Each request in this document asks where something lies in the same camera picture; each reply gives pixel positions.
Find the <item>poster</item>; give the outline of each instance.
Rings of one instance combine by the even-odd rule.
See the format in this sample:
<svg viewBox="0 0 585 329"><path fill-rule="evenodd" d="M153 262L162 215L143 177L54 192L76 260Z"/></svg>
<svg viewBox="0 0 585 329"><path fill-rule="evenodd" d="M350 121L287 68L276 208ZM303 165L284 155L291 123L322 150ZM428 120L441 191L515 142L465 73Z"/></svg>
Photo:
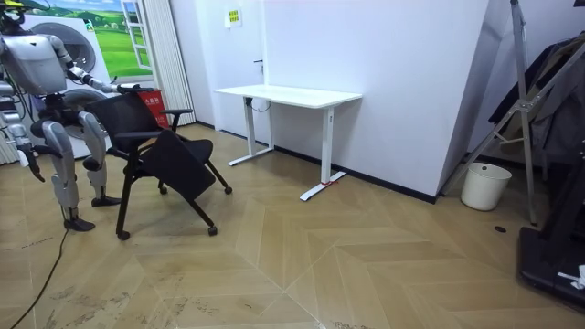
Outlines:
<svg viewBox="0 0 585 329"><path fill-rule="evenodd" d="M47 11L33 9L29 14L89 19L93 25L101 53L111 78L152 75L147 69L140 69L129 30L124 20L120 0L48 0ZM143 44L139 29L133 28L136 42ZM144 64L148 63L146 53L141 54Z"/></svg>

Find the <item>desk top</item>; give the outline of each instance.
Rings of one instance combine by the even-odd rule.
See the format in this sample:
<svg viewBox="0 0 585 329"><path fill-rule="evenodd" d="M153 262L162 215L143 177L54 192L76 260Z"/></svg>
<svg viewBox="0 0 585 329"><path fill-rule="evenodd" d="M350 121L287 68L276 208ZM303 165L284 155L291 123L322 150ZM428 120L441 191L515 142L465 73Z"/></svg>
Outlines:
<svg viewBox="0 0 585 329"><path fill-rule="evenodd" d="M358 100L361 94L329 90L309 90L302 88L254 85L215 90L215 92L252 97L275 103L300 106L308 109L322 109L346 101Z"/></svg>

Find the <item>white desk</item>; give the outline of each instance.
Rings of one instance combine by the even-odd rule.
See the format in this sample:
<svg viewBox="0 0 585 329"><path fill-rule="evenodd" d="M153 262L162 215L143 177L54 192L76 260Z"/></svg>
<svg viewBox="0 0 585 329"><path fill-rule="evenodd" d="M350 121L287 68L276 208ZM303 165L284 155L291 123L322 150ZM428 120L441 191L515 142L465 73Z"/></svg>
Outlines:
<svg viewBox="0 0 585 329"><path fill-rule="evenodd" d="M237 88L227 88L215 90L215 92L226 93L230 95L239 95L243 97L244 109L246 114L246 128L248 130L248 155L234 160L229 165L237 165L240 162L250 160L261 154L266 154L274 150L274 141L272 140L272 120L271 111L268 110L269 142L268 148L256 152L256 137L254 136L254 119L252 108L246 105L246 98L257 98L274 103L304 107L323 111L323 148L321 150L321 184L313 187L301 196L302 201L307 201L315 194L321 192L330 186L334 181L343 177L346 173L338 172L331 176L331 146L333 142L333 113L335 106L346 101L352 101L362 98L361 94L327 91L327 90L308 90L301 88L289 88L268 85L254 85Z"/></svg>

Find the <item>white curtain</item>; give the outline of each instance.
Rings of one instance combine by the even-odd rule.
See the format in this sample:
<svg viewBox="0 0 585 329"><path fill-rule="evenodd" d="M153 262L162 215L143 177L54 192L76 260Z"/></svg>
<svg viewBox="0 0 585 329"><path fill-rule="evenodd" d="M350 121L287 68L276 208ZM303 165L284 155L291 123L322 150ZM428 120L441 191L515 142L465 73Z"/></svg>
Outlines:
<svg viewBox="0 0 585 329"><path fill-rule="evenodd" d="M2 119L0 119L0 127L5 127ZM4 134L0 132L0 165L12 164L16 161L18 161L18 154L16 153L15 147L8 145Z"/></svg>
<svg viewBox="0 0 585 329"><path fill-rule="evenodd" d="M165 108L194 110L169 1L143 0L142 5L147 38L150 41L154 81L163 91ZM179 124L195 121L194 113L183 114Z"/></svg>

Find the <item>white trash bin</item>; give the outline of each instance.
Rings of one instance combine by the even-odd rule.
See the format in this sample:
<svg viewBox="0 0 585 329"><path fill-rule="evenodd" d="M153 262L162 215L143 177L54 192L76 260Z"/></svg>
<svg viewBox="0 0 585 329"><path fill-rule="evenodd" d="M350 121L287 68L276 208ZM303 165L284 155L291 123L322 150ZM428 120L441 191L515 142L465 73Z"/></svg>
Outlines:
<svg viewBox="0 0 585 329"><path fill-rule="evenodd" d="M512 174L491 164L470 165L465 177L461 200L473 209L489 211L497 206Z"/></svg>

